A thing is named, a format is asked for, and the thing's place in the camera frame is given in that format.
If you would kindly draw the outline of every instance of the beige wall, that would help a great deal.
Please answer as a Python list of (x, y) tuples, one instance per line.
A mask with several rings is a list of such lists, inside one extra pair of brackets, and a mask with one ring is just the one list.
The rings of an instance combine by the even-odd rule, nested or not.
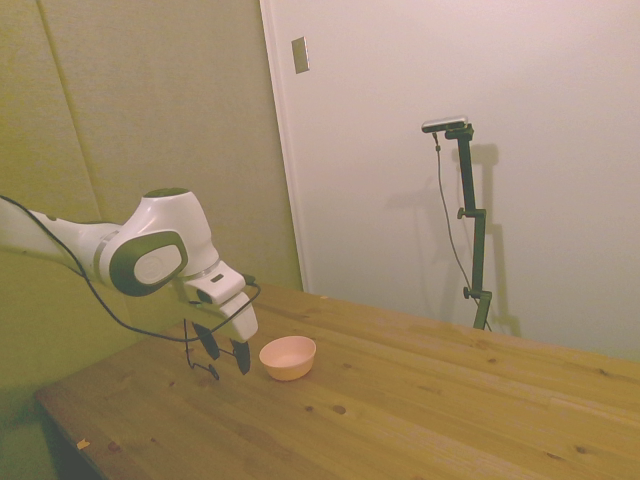
[[(120, 223), (189, 188), (227, 263), (301, 287), (257, 1), (5, 1), (0, 65), (0, 193)], [(64, 267), (0, 266), (0, 477), (56, 478), (33, 392), (136, 338)], [(136, 326), (181, 318), (167, 292), (100, 292)]]

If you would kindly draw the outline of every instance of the tabletop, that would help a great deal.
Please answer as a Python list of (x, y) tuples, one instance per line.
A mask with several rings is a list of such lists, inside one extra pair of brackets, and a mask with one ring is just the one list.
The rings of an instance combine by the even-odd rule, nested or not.
[[(36, 397), (106, 479), (640, 478), (638, 363), (271, 285), (254, 306), (246, 375), (148, 339)], [(258, 353), (287, 335), (317, 353), (279, 382)]]

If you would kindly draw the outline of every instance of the white wall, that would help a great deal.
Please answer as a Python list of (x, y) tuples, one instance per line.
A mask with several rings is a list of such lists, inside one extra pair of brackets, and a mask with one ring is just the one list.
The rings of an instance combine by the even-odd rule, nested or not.
[[(640, 359), (640, 6), (262, 1), (306, 289), (471, 325), (428, 119), (466, 114), (494, 329)], [(311, 69), (296, 75), (291, 40)], [(441, 138), (453, 234), (455, 143)]]

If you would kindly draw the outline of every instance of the wall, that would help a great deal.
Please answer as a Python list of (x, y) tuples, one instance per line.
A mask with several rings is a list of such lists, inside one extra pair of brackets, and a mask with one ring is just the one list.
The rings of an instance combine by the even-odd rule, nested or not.
[[(147, 191), (186, 187), (227, 263), (300, 288), (257, 2), (11, 0), (0, 65), (0, 193), (123, 222)], [(79, 467), (33, 392), (138, 338), (66, 268), (1, 252), (0, 265), (0, 477), (64, 478)], [(166, 291), (99, 290), (138, 327), (184, 313)]]
[[(636, 2), (262, 5), (307, 290), (473, 323), (420, 131), (465, 114), (494, 329), (640, 360)], [(469, 271), (456, 145), (440, 141)]]

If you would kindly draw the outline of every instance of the wood knot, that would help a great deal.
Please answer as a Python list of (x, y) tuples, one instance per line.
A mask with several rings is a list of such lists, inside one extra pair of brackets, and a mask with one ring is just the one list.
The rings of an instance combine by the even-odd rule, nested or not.
[(553, 454), (553, 453), (551, 453), (551, 452), (544, 452), (544, 453), (546, 453), (546, 454), (547, 454), (547, 457), (549, 457), (549, 458), (553, 458), (554, 460), (564, 460), (564, 458), (559, 457), (558, 455), (554, 455), (554, 454)]
[(107, 448), (109, 449), (110, 452), (113, 452), (113, 453), (118, 453), (122, 451), (122, 448), (120, 448), (120, 445), (118, 445), (116, 442), (111, 442), (109, 445), (107, 445)]

